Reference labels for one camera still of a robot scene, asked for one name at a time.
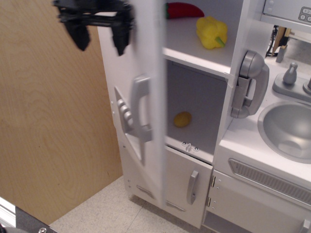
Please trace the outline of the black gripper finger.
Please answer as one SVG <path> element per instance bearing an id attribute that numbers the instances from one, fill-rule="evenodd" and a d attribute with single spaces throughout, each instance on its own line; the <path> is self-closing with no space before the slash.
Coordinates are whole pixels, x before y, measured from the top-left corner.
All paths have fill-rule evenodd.
<path id="1" fill-rule="evenodd" d="M 130 31 L 131 25 L 119 25 L 112 27 L 113 42 L 119 56 L 124 54 L 125 48 L 129 45 Z"/>
<path id="2" fill-rule="evenodd" d="M 65 27 L 76 46 L 81 51 L 85 51 L 90 43 L 87 27 L 74 22 L 65 22 Z"/>

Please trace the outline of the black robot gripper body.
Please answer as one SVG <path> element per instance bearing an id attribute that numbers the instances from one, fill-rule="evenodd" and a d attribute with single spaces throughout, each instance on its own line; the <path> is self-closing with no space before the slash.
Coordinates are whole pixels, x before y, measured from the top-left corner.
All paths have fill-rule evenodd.
<path id="1" fill-rule="evenodd" d="M 59 19 L 68 30 L 87 26 L 117 27 L 131 30 L 132 5 L 124 0 L 54 0 Z"/>

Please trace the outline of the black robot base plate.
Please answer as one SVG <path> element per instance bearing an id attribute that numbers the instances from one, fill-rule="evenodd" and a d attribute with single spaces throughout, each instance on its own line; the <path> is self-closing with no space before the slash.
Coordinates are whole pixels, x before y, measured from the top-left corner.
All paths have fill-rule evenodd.
<path id="1" fill-rule="evenodd" d="M 1 233 L 57 233 L 49 225 L 43 223 L 20 208 L 12 210 L 0 206 Z"/>

